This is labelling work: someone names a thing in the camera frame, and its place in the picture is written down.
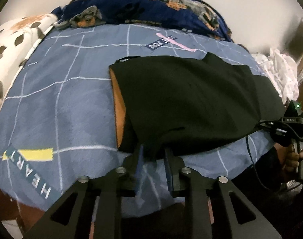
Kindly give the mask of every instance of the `sleeve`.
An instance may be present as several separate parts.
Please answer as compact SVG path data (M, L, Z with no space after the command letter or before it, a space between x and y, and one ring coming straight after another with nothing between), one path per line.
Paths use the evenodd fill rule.
M277 151L274 147L264 154L255 166L258 177L263 185L275 190L280 187L281 182L283 182L281 175L282 168L278 159ZM240 190L256 191L262 188L252 166L249 166L240 175L235 177L232 182Z

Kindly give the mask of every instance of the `white wall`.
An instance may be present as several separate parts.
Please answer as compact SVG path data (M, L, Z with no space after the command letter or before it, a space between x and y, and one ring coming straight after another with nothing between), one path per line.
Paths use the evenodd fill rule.
M0 13L0 23L17 17L48 13L70 0L9 0ZM204 0L224 17L236 43L252 53L283 49L296 29L303 10L296 0Z

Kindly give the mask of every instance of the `white blanket with brown spots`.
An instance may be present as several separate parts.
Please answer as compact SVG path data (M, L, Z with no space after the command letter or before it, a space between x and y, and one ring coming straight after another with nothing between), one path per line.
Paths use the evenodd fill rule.
M10 20L0 26L0 99L56 21L54 14L44 14Z

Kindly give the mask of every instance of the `blue bedsheet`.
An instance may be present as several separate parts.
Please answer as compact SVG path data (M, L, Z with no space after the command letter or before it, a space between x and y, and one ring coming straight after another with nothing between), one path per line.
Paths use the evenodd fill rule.
M125 56L202 59L207 52L263 75L242 47L182 31L127 24L52 31L21 70L0 112L0 188L47 210L79 176L100 177L118 167L127 154L116 149L108 66ZM259 131L249 136L249 145L256 162L273 141ZM211 178L234 178L251 164L245 139L183 159ZM170 196L164 162L158 160L143 166L137 196L123 198L122 212L143 216L182 200Z

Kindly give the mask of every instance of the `navy blue blanket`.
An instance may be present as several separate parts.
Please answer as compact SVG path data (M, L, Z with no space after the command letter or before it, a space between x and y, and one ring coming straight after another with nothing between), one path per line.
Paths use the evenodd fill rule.
M232 41L221 15L201 0L72 0L53 13L58 28L146 24Z

